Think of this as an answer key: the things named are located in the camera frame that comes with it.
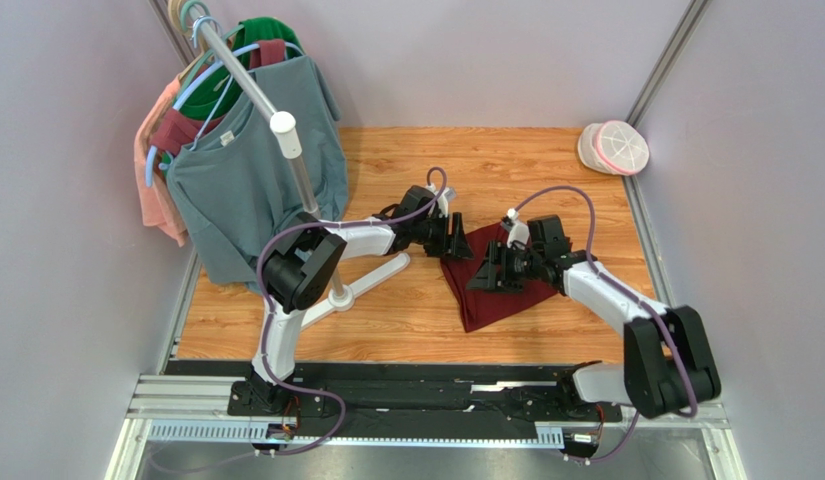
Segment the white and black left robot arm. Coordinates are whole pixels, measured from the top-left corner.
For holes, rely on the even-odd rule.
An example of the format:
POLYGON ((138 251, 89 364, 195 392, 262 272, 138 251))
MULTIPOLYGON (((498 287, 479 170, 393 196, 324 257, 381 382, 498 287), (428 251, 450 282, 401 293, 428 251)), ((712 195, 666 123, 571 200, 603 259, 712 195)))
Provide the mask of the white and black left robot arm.
POLYGON ((304 213, 273 237, 261 253, 258 284, 265 320, 252 365, 264 381, 278 385, 295 370, 295 351, 303 329, 355 301, 403 271, 406 249, 417 244, 429 257, 471 260, 474 257, 462 216, 450 209, 451 187, 413 186, 388 212, 365 220, 319 221, 304 213), (383 257, 385 263, 338 293, 329 292, 338 265, 360 257, 383 257))

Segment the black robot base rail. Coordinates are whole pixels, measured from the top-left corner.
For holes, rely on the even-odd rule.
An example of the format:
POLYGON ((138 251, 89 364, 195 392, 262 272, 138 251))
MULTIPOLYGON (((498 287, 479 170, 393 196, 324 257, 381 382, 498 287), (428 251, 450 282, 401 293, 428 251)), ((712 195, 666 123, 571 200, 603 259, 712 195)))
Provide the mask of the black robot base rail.
POLYGON ((618 421, 625 406, 648 419, 696 413, 697 385, 676 368, 622 374, 598 361, 576 365, 304 362, 267 379, 247 361, 173 360, 176 377, 224 377, 225 413, 264 417, 253 447, 293 455, 332 440, 530 441, 547 422, 618 421))

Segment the dark red cloth napkin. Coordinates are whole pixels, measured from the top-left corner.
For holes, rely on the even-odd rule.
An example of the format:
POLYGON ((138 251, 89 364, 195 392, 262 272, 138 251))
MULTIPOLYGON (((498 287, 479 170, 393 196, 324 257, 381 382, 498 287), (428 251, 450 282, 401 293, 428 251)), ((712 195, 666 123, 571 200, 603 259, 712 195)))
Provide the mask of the dark red cloth napkin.
POLYGON ((466 284, 484 259, 487 244, 496 240, 506 243, 507 232, 492 224, 465 234, 474 253, 472 260, 442 259, 440 266, 447 285, 459 305, 463 328, 467 333, 523 312, 553 297, 555 290, 541 282, 530 282, 518 294, 467 290, 466 284))

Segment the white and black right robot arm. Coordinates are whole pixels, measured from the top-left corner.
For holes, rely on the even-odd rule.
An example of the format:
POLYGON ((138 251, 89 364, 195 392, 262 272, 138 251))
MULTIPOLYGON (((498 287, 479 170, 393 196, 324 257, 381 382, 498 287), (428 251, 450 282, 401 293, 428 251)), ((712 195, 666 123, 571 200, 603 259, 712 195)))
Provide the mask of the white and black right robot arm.
POLYGON ((622 283, 591 253, 573 250, 556 215, 511 227, 525 239, 490 241, 466 287, 519 294, 529 284, 546 284, 613 328, 623 340, 624 360, 575 367, 571 384, 581 401, 630 405, 653 419, 692 416, 700 403, 720 396, 719 371, 694 308, 653 300, 622 283))

